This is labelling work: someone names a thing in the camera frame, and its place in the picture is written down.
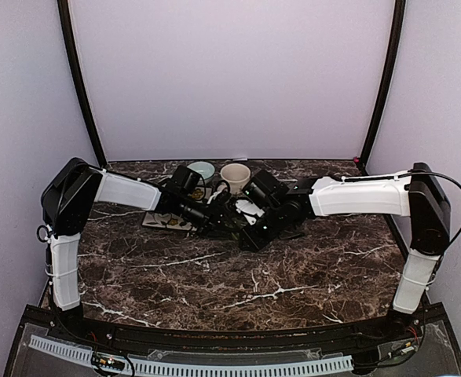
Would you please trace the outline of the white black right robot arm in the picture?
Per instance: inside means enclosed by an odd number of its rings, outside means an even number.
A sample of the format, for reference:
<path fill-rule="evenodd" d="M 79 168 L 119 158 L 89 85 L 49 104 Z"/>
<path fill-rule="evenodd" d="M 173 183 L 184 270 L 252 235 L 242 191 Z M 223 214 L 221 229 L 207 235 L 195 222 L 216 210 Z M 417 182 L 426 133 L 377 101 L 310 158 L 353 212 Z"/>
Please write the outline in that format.
<path fill-rule="evenodd" d="M 425 163 L 393 174 L 302 178 L 291 186 L 261 170 L 243 187 L 236 210 L 248 224 L 245 245 L 259 251 L 291 225 L 307 218 L 340 214 L 389 214 L 407 217 L 412 239 L 393 297 L 393 312 L 380 322 L 388 341 L 400 338 L 426 291 L 440 260 L 456 239 L 451 233 L 451 204 L 439 184 L 442 174 Z"/>

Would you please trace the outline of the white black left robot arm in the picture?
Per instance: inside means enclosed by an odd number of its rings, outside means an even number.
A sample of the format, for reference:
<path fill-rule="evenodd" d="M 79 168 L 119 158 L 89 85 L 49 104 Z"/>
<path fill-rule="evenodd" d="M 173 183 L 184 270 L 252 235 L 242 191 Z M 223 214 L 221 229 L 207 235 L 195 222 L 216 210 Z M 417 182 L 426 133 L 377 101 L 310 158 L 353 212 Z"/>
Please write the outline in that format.
<path fill-rule="evenodd" d="M 196 234 L 229 235 L 236 231 L 225 204 L 227 189 L 207 201 L 192 198 L 201 174 L 176 167 L 162 184 L 131 178 L 71 159 L 41 196 L 43 223 L 38 240 L 47 245 L 46 273 L 53 304 L 61 311 L 79 307 L 79 243 L 97 203 L 130 207 L 155 214 L 173 214 L 191 224 Z"/>

